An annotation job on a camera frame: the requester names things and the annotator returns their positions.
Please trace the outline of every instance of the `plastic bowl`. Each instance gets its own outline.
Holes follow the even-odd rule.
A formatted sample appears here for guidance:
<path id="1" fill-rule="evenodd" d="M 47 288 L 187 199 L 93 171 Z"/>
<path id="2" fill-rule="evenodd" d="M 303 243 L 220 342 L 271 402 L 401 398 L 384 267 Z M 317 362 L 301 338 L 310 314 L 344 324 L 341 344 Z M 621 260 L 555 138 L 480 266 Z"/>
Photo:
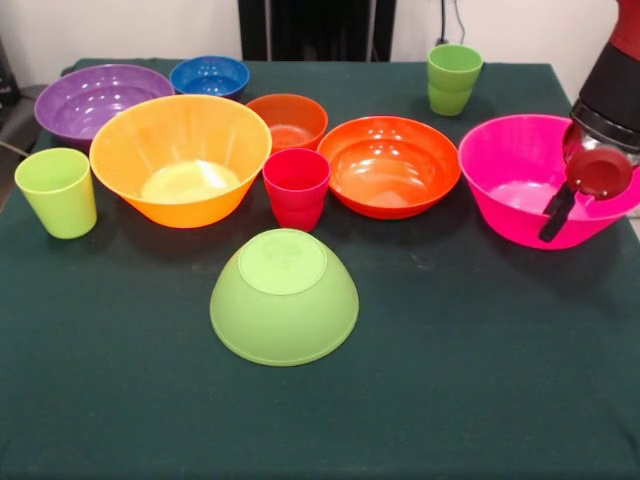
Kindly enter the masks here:
<path id="1" fill-rule="evenodd" d="M 565 181 L 562 138 L 570 120 L 549 115 L 511 115 L 471 130 L 460 144 L 460 163 L 482 216 L 503 237 L 527 247 L 557 250 L 578 245 L 640 203 L 640 176 L 606 201 L 578 195 L 555 239 L 538 238 L 551 197 Z"/>
<path id="2" fill-rule="evenodd" d="M 318 152 L 329 188 L 347 207 L 380 220 L 424 212 L 460 178 L 456 147 L 442 133 L 401 117 L 364 117 L 330 131 Z"/>
<path id="3" fill-rule="evenodd" d="M 269 125 L 273 153 L 292 147 L 315 150 L 329 125 L 322 105 L 301 95 L 274 93 L 251 100 L 247 107 Z"/>
<path id="4" fill-rule="evenodd" d="M 269 128 L 244 105 L 174 95 L 111 119 L 89 159 L 98 180 L 152 221 L 193 228 L 229 215 L 270 151 Z"/>
<path id="5" fill-rule="evenodd" d="M 255 363 L 293 366 L 338 348 L 358 318 L 356 286 L 340 259 L 311 235 L 277 229 L 231 257 L 211 295 L 213 328 Z"/>
<path id="6" fill-rule="evenodd" d="M 34 107 L 42 128 L 88 149 L 112 117 L 138 103 L 173 95 L 160 73 L 136 65 L 99 65 L 69 73 L 45 88 Z"/>
<path id="7" fill-rule="evenodd" d="M 249 83 L 249 68 L 229 57 L 196 57 L 179 63 L 169 78 L 176 91 L 237 99 Z"/>

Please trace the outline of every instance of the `green bowl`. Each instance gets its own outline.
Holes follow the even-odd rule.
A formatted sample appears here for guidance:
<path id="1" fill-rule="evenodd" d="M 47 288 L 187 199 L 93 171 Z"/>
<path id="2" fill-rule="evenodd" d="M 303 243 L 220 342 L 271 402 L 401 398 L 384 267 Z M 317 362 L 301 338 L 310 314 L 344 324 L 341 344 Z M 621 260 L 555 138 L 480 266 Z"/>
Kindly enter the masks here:
<path id="1" fill-rule="evenodd" d="M 293 366 L 344 342 L 358 292 L 340 259 L 311 235 L 256 235 L 227 262 L 211 295 L 211 323 L 231 351 L 255 363 Z"/>

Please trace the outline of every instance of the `orange bowl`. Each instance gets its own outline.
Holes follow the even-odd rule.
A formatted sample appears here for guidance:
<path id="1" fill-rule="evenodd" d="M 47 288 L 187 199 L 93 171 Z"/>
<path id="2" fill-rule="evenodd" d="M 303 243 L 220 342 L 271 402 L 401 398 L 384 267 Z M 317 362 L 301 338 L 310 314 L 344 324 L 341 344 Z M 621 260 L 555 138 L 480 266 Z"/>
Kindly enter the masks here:
<path id="1" fill-rule="evenodd" d="M 251 100 L 247 107 L 269 125 L 273 153 L 292 147 L 315 150 L 329 125 L 322 105 L 302 95 L 273 93 Z"/>
<path id="2" fill-rule="evenodd" d="M 329 188 L 361 215 L 399 220 L 424 212 L 460 178 L 458 151 L 442 133 L 402 117 L 364 117 L 318 145 L 331 163 Z"/>
<path id="3" fill-rule="evenodd" d="M 211 95 L 131 107 L 97 133 L 96 178 L 150 220 L 174 228 L 215 223 L 240 204 L 271 151 L 251 109 Z"/>

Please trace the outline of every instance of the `white wall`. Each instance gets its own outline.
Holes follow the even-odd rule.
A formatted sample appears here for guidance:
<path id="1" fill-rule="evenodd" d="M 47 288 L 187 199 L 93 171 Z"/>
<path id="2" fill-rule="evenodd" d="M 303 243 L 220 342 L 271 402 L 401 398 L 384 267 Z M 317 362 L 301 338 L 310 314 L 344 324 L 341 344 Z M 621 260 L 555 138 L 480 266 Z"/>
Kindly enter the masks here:
<path id="1" fill-rule="evenodd" d="M 617 18 L 613 0 L 458 0 L 465 44 L 488 62 L 550 63 L 573 101 Z M 392 61 L 424 61 L 440 36 L 440 0 L 398 0 Z M 447 37 L 460 41 L 452 0 Z"/>
<path id="2" fill-rule="evenodd" d="M 18 83 L 50 83 L 82 57 L 242 57 L 236 0 L 0 0 Z"/>

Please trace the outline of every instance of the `yellow-orange bowl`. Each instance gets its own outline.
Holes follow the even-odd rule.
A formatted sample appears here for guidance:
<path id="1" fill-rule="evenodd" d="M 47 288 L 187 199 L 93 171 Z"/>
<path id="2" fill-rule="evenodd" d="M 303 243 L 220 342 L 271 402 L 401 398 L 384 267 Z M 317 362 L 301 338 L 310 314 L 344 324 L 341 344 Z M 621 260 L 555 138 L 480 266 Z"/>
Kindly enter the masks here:
<path id="1" fill-rule="evenodd" d="M 222 220 L 271 152 L 269 127 L 250 108 L 211 95 L 156 98 L 96 134 L 96 178 L 150 220 L 195 228 Z"/>

